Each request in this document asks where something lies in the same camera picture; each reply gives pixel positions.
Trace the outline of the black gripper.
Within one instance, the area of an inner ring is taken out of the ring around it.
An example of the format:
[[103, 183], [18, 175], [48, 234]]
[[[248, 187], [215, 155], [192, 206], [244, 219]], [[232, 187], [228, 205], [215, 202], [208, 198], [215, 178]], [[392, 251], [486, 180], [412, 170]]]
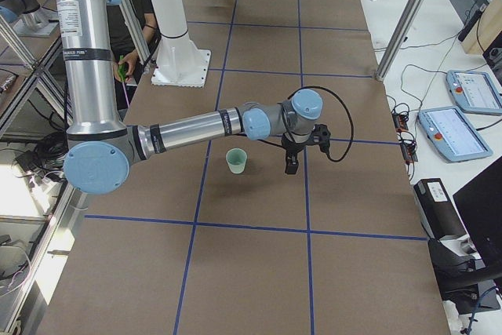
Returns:
[[295, 141], [288, 138], [288, 134], [284, 133], [281, 139], [281, 145], [286, 150], [285, 155], [285, 174], [296, 174], [299, 168], [298, 153], [306, 146], [319, 146], [322, 153], [329, 154], [331, 133], [324, 124], [315, 124], [312, 132], [304, 141]]

